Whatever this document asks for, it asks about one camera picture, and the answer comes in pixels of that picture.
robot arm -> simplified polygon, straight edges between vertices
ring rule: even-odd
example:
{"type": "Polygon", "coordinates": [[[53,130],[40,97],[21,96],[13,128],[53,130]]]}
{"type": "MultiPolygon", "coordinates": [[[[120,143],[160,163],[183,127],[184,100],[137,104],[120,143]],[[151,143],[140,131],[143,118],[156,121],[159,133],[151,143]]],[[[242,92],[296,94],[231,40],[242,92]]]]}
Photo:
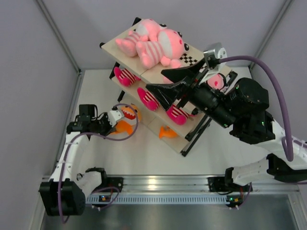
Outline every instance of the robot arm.
{"type": "Polygon", "coordinates": [[[258,162],[227,169],[226,183],[245,186],[250,182],[264,179],[275,179],[285,183],[307,180],[307,144],[293,137],[294,160],[288,161],[282,147],[284,129],[275,120],[272,121],[272,128],[275,139],[256,144],[271,154],[258,162]]]}
{"type": "Polygon", "coordinates": [[[61,206],[63,215],[81,215],[85,208],[87,197],[97,187],[107,185],[106,172],[102,168],[93,168],[94,153],[85,152],[91,141],[87,135],[81,133],[97,133],[107,136],[114,130],[115,125],[124,117],[116,107],[109,112],[95,115],[96,106],[81,104],[76,120],[67,126],[64,149],[59,162],[48,182],[42,182],[39,188],[46,212],[49,216],[59,215],[58,185],[61,181],[61,206]]]}
{"type": "Polygon", "coordinates": [[[225,185],[245,186],[256,180],[272,178],[292,183],[307,180],[307,145],[292,137],[288,149],[292,144],[294,160],[288,161],[283,148],[285,131],[266,111],[269,107],[266,89],[248,78],[239,79],[226,94],[206,83],[221,70],[219,59],[225,55],[221,44],[212,45],[195,65],[163,70],[161,73],[173,84],[147,84],[146,88],[165,110],[175,100],[179,100],[177,107],[191,102],[224,128],[232,126],[232,136],[271,152],[259,162],[227,169],[223,178],[225,185]]]}

plush toy head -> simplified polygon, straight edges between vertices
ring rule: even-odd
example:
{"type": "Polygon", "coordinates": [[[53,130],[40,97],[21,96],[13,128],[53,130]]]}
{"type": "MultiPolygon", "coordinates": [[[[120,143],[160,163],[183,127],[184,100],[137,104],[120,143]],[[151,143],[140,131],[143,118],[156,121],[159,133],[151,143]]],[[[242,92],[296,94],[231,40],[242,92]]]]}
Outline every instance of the plush toy head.
{"type": "Polygon", "coordinates": [[[138,24],[135,32],[141,36],[148,36],[150,41],[157,41],[157,35],[163,29],[166,29],[165,24],[158,24],[153,19],[144,19],[138,24]]]}
{"type": "MultiPolygon", "coordinates": [[[[134,109],[134,111],[138,115],[139,121],[141,121],[142,115],[141,115],[141,112],[138,109],[138,107],[135,104],[132,104],[132,103],[131,103],[131,107],[134,109]]],[[[134,120],[135,119],[135,113],[128,106],[121,107],[121,110],[122,110],[125,118],[127,118],[129,120],[134,120]]]]}
{"type": "Polygon", "coordinates": [[[158,34],[164,56],[169,59],[179,59],[189,50],[188,44],[182,41],[182,34],[171,29],[165,29],[158,34]]]}

cable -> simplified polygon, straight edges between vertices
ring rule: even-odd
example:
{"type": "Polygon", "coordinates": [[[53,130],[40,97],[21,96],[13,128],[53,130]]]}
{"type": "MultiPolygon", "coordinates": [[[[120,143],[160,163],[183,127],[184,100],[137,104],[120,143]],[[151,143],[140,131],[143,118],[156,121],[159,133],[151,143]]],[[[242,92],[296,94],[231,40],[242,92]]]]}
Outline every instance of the cable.
{"type": "Polygon", "coordinates": [[[231,194],[232,192],[231,191],[229,191],[229,192],[227,192],[227,193],[219,193],[219,192],[216,192],[218,195],[221,195],[221,196],[224,196],[224,195],[229,195],[229,194],[231,194]]]}
{"type": "Polygon", "coordinates": [[[101,117],[102,114],[104,114],[104,113],[101,113],[99,116],[94,117],[94,120],[98,120],[101,117]]]}
{"type": "Polygon", "coordinates": [[[60,175],[59,175],[59,183],[58,183],[58,206],[59,206],[59,216],[61,218],[61,222],[63,224],[65,224],[68,219],[69,219],[69,216],[64,219],[64,216],[63,216],[63,210],[62,210],[62,199],[61,199],[61,187],[62,187],[62,179],[63,179],[63,174],[64,174],[64,167],[65,167],[65,161],[67,159],[67,156],[68,156],[68,152],[69,152],[69,149],[71,147],[71,144],[77,139],[79,138],[80,136],[83,136],[83,135],[90,135],[90,136],[96,136],[96,137],[100,137],[100,138],[104,138],[104,139],[107,139],[107,140],[113,140],[113,141],[124,141],[124,140],[127,140],[129,139],[130,137],[132,137],[132,135],[136,132],[138,126],[139,126],[139,118],[138,118],[138,115],[136,113],[136,111],[134,110],[134,108],[129,105],[129,104],[124,104],[124,103],[119,103],[119,104],[116,104],[115,106],[128,106],[130,109],[132,109],[132,111],[135,113],[135,117],[136,117],[136,125],[135,125],[135,128],[133,130],[133,132],[125,137],[125,138],[121,138],[121,139],[115,139],[115,138],[110,138],[110,137],[106,137],[106,136],[103,136],[103,135],[100,135],[100,134],[97,134],[97,133],[91,133],[91,132],[86,132],[86,133],[80,133],[78,135],[76,135],[73,139],[71,139],[71,142],[68,144],[67,148],[66,148],[66,151],[64,153],[64,157],[63,157],[63,164],[62,164],[62,168],[61,168],[61,172],[60,172],[60,175]]]}
{"type": "Polygon", "coordinates": [[[234,57],[226,57],[223,59],[219,60],[219,63],[224,63],[228,61],[236,61],[236,60],[247,60],[247,61],[252,61],[259,65],[264,72],[268,75],[269,79],[272,82],[272,85],[276,91],[277,98],[280,104],[280,108],[282,111],[282,117],[283,117],[283,126],[284,126],[284,131],[285,131],[285,139],[287,142],[287,145],[283,145],[283,149],[286,155],[286,158],[288,161],[293,161],[294,155],[293,155],[293,144],[292,144],[292,135],[291,135],[291,127],[290,127],[290,119],[289,119],[289,114],[288,114],[288,109],[286,105],[286,101],[283,96],[283,91],[273,74],[273,72],[270,70],[270,68],[260,59],[252,56],[234,56],[234,57]]]}
{"type": "Polygon", "coordinates": [[[243,200],[243,202],[239,205],[239,207],[242,207],[242,205],[244,205],[249,197],[249,194],[250,194],[250,191],[251,191],[251,183],[249,184],[249,189],[248,189],[248,193],[245,197],[245,199],[243,200]]]}

orange plush toy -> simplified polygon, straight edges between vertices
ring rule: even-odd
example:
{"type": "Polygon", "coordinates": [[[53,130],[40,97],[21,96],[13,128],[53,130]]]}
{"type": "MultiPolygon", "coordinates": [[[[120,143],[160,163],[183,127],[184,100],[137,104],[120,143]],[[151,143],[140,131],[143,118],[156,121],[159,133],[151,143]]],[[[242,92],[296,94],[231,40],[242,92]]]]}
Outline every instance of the orange plush toy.
{"type": "MultiPolygon", "coordinates": [[[[131,106],[132,108],[134,108],[134,111],[137,113],[140,122],[142,119],[141,112],[139,111],[136,105],[131,104],[131,106]]],[[[125,118],[124,120],[120,120],[117,122],[117,125],[115,126],[116,131],[111,134],[127,132],[128,135],[131,135],[131,133],[133,133],[133,127],[136,124],[135,113],[127,106],[121,107],[121,111],[123,112],[125,118]]]]}

pink stuffed toy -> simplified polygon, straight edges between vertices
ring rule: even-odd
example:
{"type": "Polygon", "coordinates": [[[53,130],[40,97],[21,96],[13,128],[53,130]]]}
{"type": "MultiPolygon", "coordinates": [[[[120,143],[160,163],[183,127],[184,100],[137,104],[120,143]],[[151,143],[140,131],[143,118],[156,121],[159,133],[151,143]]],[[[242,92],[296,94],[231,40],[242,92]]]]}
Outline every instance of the pink stuffed toy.
{"type": "MultiPolygon", "coordinates": [[[[160,107],[158,100],[151,92],[145,91],[142,88],[138,88],[138,94],[140,100],[149,110],[155,111],[160,107]]],[[[182,109],[177,109],[174,105],[172,105],[169,110],[167,110],[166,114],[169,116],[169,118],[172,119],[172,121],[174,121],[177,125],[180,126],[184,125],[187,122],[189,116],[192,116],[183,111],[182,109]]]]}
{"type": "Polygon", "coordinates": [[[134,57],[137,55],[135,44],[138,41],[157,41],[158,33],[165,28],[166,25],[158,24],[153,19],[144,19],[138,24],[135,31],[129,31],[127,37],[117,38],[115,42],[127,56],[134,57]]]}
{"type": "Polygon", "coordinates": [[[158,41],[139,41],[136,51],[145,69],[150,69],[159,62],[170,68],[181,67],[179,58],[189,50],[182,41],[182,34],[171,29],[164,29],[158,34],[158,41]]]}
{"type": "Polygon", "coordinates": [[[177,109],[176,106],[172,105],[166,114],[172,119],[177,125],[184,125],[190,116],[187,112],[182,109],[177,109]]]}
{"type": "Polygon", "coordinates": [[[214,89],[221,90],[225,86],[225,80],[222,75],[216,74],[207,80],[207,84],[214,89]]]}
{"type": "Polygon", "coordinates": [[[121,70],[118,67],[114,68],[114,74],[117,77],[120,84],[124,86],[131,86],[135,81],[140,81],[141,79],[138,78],[136,75],[128,71],[127,69],[121,70]]]}
{"type": "Polygon", "coordinates": [[[145,91],[142,88],[138,88],[138,95],[143,104],[151,111],[155,111],[159,108],[158,100],[149,91],[145,91]]]}

